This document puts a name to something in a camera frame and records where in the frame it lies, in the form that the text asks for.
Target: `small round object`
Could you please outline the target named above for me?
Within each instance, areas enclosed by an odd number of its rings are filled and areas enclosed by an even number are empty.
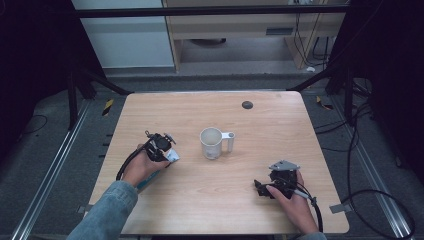
[[[244,102],[241,104],[241,106],[242,106],[244,109],[251,109],[251,108],[253,108],[253,103],[252,103],[252,102],[250,102],[250,101],[244,101]]]

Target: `person's left hand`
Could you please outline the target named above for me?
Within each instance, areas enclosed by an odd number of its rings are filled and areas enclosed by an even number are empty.
[[[126,167],[122,180],[130,183],[134,187],[147,179],[152,173],[164,169],[169,164],[169,161],[153,162],[149,159],[146,152],[143,150]]]

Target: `denim sleeve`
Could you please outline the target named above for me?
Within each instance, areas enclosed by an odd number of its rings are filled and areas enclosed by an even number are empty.
[[[137,199],[131,184],[113,182],[67,239],[118,239]]]
[[[317,232],[317,233],[310,233],[310,234],[303,235],[297,240],[327,240],[327,237],[324,235],[324,233]]]

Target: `wooden table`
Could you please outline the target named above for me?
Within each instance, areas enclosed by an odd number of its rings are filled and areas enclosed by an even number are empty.
[[[242,103],[251,101],[252,109]],[[235,133],[234,149],[217,160],[202,156],[206,127]],[[318,199],[324,232],[344,233],[340,203],[301,95],[297,92],[194,92],[129,95],[90,203],[114,181],[145,131],[172,134],[181,159],[139,194],[123,234],[295,233],[277,201],[259,197],[253,184],[269,183],[268,166],[281,159],[301,166],[305,185]]]

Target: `floor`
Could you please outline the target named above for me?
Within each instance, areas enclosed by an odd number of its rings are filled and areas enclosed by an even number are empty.
[[[324,46],[320,41],[314,59],[322,54]],[[315,73],[323,69],[314,66]],[[150,91],[225,91],[225,90],[284,90],[311,77],[314,72],[305,68],[297,69],[291,60],[284,40],[270,39],[227,39],[219,44],[217,40],[186,41],[182,65],[178,72],[146,72],[138,76],[110,75],[109,80],[118,86],[136,92]],[[363,86],[370,86],[366,80],[357,80]],[[395,156],[384,133],[373,119],[372,109],[365,108],[358,117],[357,131],[343,124],[343,92],[327,96],[323,91],[326,81],[322,80],[302,92],[311,121],[333,181],[340,198],[348,194],[347,169],[350,170],[352,191],[364,188],[390,192],[406,206],[415,220],[417,229],[414,239],[424,239],[424,188],[408,168],[398,168]],[[25,213],[34,204],[34,196],[40,196],[39,186],[49,186],[48,194],[39,199],[34,207],[33,219],[24,222],[31,239],[63,239],[78,224],[83,215],[78,213],[88,203],[92,188],[101,168],[107,146],[113,134],[125,96],[119,96],[109,89],[94,84],[98,92],[95,100],[78,97],[79,109],[84,114],[72,147],[63,153],[64,159],[57,163],[69,132],[67,93],[60,92],[41,101],[28,124],[26,133],[11,151],[12,163],[7,171],[2,169],[0,183],[0,239],[9,239],[25,218]],[[114,99],[108,116],[102,116],[106,101]],[[360,106],[366,99],[355,97]],[[334,126],[341,127],[328,131]],[[348,158],[349,144],[356,136],[351,159]],[[59,169],[52,174],[52,164]],[[46,184],[45,176],[53,181]],[[412,226],[408,213],[387,198],[374,194],[355,197],[357,212],[382,234],[406,235],[402,224]],[[343,235],[328,235],[329,239],[386,239],[361,221],[357,213],[349,212],[347,217],[350,230]]]

